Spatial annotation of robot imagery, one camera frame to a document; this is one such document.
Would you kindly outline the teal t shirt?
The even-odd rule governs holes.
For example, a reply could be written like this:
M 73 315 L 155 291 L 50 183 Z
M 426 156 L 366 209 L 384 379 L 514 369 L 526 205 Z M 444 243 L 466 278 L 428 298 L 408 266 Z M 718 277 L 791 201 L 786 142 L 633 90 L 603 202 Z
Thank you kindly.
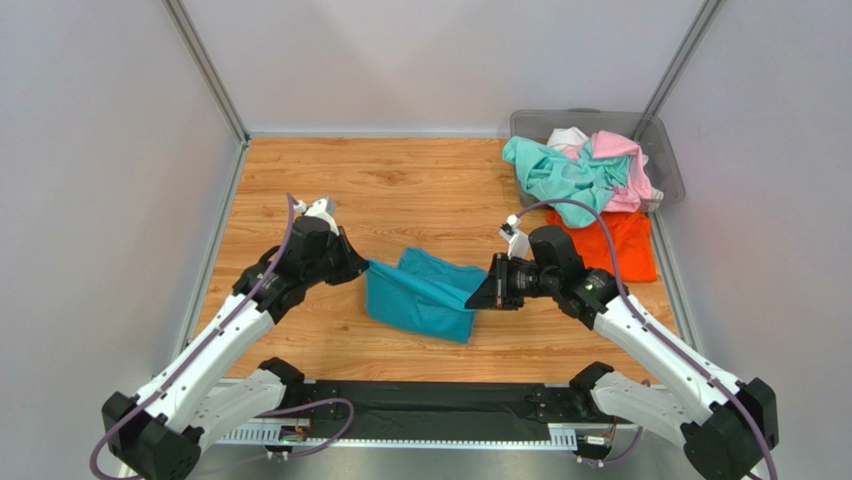
M 408 247 L 395 265 L 371 259 L 366 271 L 370 318 L 410 333 L 467 344 L 476 312 L 466 301 L 486 278 L 477 266 L 460 266 Z

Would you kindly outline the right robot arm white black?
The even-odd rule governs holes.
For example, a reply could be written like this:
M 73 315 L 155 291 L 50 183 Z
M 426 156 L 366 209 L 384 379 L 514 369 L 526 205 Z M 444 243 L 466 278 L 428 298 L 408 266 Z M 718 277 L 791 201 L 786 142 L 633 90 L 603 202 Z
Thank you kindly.
M 744 382 L 704 358 L 665 328 L 619 277 L 585 265 L 571 237 L 546 225 L 526 234 L 510 217 L 473 310 L 521 309 L 550 298 L 570 318 L 609 339 L 663 385 L 654 390 L 594 362 L 569 383 L 578 410 L 615 416 L 668 440 L 705 479 L 742 479 L 770 464 L 779 443 L 777 397 L 763 380 Z

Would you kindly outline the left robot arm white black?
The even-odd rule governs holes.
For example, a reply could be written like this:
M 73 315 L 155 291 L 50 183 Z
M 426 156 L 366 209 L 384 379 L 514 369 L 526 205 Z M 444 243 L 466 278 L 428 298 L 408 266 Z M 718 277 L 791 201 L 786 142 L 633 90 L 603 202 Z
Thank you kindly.
M 348 283 L 367 268 L 332 214 L 309 209 L 290 215 L 281 243 L 242 272 L 179 356 L 134 394 L 116 392 L 105 401 L 105 433 L 90 455 L 91 472 L 106 478 L 98 459 L 108 449 L 138 479 L 185 479 L 210 446 L 247 421 L 314 408 L 304 374 L 277 357 L 225 390 L 214 388 L 310 288 Z

